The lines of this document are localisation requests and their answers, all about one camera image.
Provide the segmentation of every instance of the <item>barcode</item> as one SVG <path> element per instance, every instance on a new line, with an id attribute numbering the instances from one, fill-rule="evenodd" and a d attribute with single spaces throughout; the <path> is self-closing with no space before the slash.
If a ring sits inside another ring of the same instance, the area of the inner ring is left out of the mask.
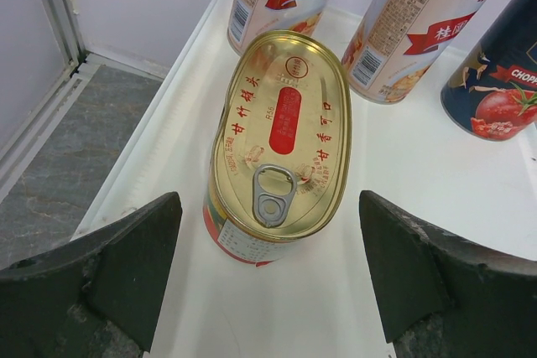
<path id="1" fill-rule="evenodd" d="M 241 42 L 242 31 L 244 31 L 244 26 L 248 21 L 249 15 L 250 11 L 248 8 L 241 2 L 241 0 L 237 0 L 235 3 L 235 10 L 233 10 L 232 23 L 229 27 L 237 42 Z"/>
<path id="2" fill-rule="evenodd" d="M 380 65 L 383 63 L 368 47 L 363 51 L 362 57 L 352 69 L 352 75 L 356 80 L 367 86 L 373 78 Z"/>

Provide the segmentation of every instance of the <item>red oval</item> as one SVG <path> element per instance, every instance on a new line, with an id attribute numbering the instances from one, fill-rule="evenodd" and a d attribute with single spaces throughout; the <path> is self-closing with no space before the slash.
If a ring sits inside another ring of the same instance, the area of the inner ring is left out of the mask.
<path id="1" fill-rule="evenodd" d="M 295 148 L 302 95 L 292 87 L 279 91 L 278 103 L 268 144 L 278 154 L 289 154 Z"/>

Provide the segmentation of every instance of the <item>white table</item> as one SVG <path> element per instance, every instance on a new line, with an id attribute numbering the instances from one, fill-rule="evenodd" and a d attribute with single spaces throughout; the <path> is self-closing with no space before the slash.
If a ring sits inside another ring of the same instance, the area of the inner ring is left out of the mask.
<path id="1" fill-rule="evenodd" d="M 363 189 L 457 235 L 537 260 L 537 132 L 490 143 L 453 124 L 439 93 L 464 56 L 454 49 L 398 105 L 352 94 L 349 180 L 326 229 L 266 267 L 224 254 L 201 207 L 238 62 L 226 37 L 231 4 L 211 2 L 76 233 L 179 193 L 184 214 L 151 358 L 394 358 L 363 249 Z M 329 9 L 315 36 L 341 56 L 358 21 Z"/>

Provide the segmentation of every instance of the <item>gray floor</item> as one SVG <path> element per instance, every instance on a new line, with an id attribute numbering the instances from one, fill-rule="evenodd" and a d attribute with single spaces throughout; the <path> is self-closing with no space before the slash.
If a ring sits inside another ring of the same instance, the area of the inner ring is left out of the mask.
<path id="1" fill-rule="evenodd" d="M 0 204 L 0 269 L 70 240 L 159 86 L 99 68 Z"/>

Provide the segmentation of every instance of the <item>can pull ring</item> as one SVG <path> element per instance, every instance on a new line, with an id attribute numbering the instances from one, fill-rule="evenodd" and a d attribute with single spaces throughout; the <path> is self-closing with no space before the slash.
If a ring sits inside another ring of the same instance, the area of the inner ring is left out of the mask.
<path id="1" fill-rule="evenodd" d="M 287 177 L 291 182 L 291 191 L 288 194 L 275 195 L 263 189 L 259 183 L 259 175 L 268 170 L 279 172 Z M 281 226 L 287 218 L 297 186 L 295 174 L 287 168 L 271 163 L 263 164 L 257 168 L 253 174 L 253 215 L 255 219 L 267 228 Z"/>

